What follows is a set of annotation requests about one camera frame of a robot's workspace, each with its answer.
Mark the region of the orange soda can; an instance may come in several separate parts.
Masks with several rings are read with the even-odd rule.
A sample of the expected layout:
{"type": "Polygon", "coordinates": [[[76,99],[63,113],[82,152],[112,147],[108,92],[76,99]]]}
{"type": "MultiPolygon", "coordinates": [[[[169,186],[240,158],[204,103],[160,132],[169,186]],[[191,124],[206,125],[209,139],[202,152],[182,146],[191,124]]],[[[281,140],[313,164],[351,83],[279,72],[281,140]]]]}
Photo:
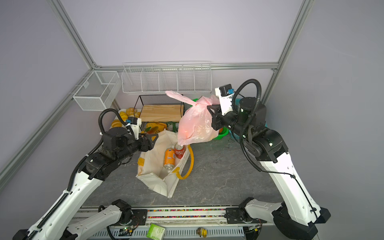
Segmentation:
{"type": "Polygon", "coordinates": [[[173,148],[168,148],[165,151],[164,168],[166,170],[172,170],[175,167],[176,155],[173,148]]]}

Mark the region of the red cola can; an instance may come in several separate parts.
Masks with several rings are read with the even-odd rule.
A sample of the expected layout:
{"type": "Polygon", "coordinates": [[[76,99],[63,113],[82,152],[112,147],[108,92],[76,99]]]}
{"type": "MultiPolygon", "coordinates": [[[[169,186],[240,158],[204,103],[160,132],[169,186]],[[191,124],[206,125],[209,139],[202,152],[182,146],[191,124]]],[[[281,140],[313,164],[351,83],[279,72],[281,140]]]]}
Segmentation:
{"type": "Polygon", "coordinates": [[[186,152],[186,147],[179,144],[175,144],[174,151],[176,158],[182,159],[186,152]]]}

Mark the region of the white canvas tote bag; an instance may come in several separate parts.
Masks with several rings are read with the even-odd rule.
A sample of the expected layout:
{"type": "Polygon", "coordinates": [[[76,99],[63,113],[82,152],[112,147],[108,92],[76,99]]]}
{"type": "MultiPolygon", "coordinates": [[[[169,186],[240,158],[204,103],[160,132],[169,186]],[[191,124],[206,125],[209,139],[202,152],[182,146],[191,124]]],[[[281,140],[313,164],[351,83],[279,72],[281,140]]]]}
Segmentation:
{"type": "Polygon", "coordinates": [[[138,159],[136,178],[150,190],[172,198],[178,182],[186,180],[194,168],[194,152],[191,146],[185,146],[185,152],[179,159],[175,153],[178,143],[177,134],[162,131],[155,146],[148,152],[142,152],[138,159]]]}

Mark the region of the pink plastic grocery bag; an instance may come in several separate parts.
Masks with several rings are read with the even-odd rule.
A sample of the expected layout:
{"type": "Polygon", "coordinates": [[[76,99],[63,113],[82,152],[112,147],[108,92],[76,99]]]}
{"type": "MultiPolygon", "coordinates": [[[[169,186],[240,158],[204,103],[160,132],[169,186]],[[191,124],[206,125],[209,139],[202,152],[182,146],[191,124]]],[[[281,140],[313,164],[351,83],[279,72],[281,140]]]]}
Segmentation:
{"type": "Polygon", "coordinates": [[[209,142],[219,135],[218,130],[212,127],[212,115],[209,106],[217,105],[219,99],[212,95],[209,98],[201,97],[194,102],[174,91],[166,91],[166,95],[172,99],[186,103],[191,107],[185,111],[179,121],[178,144],[185,146],[196,143],[209,142]]]}

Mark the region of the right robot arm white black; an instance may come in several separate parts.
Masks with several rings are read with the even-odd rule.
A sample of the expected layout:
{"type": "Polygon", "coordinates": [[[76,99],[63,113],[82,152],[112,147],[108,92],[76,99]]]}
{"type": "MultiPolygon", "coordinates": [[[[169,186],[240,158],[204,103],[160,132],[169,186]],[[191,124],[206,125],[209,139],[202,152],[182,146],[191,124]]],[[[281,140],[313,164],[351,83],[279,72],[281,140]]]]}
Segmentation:
{"type": "Polygon", "coordinates": [[[283,201],[267,203],[252,197],[234,210],[227,209],[229,224],[243,222],[256,224],[246,229],[246,237],[255,240],[264,223],[272,223],[291,240],[313,240],[318,224],[326,223],[331,214],[311,197],[292,162],[289,149],[282,136],[266,125],[267,108],[261,102],[262,86],[249,79],[241,89],[256,86],[255,97],[241,97],[241,90],[231,85],[216,88],[219,103],[208,106],[214,130],[227,128],[239,138],[247,161],[259,172],[270,175],[283,201]]]}

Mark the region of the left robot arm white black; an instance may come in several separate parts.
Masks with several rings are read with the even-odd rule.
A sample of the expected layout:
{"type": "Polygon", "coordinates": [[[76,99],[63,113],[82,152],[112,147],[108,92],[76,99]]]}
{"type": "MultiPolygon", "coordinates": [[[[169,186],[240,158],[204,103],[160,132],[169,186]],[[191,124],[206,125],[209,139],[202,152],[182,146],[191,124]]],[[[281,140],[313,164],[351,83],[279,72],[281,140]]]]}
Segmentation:
{"type": "Polygon", "coordinates": [[[106,209],[85,221],[70,225],[87,198],[136,152],[154,148],[157,134],[142,134],[141,120],[124,121],[115,109],[106,109],[98,118],[101,139],[85,155],[71,173],[67,188],[43,217],[29,229],[19,230],[14,240],[80,240],[88,239],[114,224],[129,225],[134,214],[123,200],[116,200],[106,209]]]}

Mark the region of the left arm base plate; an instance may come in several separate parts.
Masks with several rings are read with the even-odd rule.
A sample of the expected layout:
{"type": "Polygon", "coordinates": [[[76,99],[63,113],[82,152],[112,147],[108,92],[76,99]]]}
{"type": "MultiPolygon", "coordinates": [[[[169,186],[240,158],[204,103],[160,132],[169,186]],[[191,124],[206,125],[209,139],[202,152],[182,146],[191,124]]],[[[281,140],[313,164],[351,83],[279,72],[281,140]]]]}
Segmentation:
{"type": "Polygon", "coordinates": [[[147,220],[147,209],[133,209],[122,214],[122,226],[144,226],[147,220]]]}

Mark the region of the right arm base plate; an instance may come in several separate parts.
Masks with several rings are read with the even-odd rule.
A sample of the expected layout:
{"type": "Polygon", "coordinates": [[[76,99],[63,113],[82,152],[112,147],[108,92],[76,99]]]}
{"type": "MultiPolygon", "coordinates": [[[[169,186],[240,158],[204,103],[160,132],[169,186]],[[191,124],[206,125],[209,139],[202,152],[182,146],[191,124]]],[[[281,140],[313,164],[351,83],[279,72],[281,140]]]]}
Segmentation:
{"type": "Polygon", "coordinates": [[[226,208],[224,217],[228,224],[264,224],[264,220],[251,218],[245,210],[239,207],[226,208]]]}

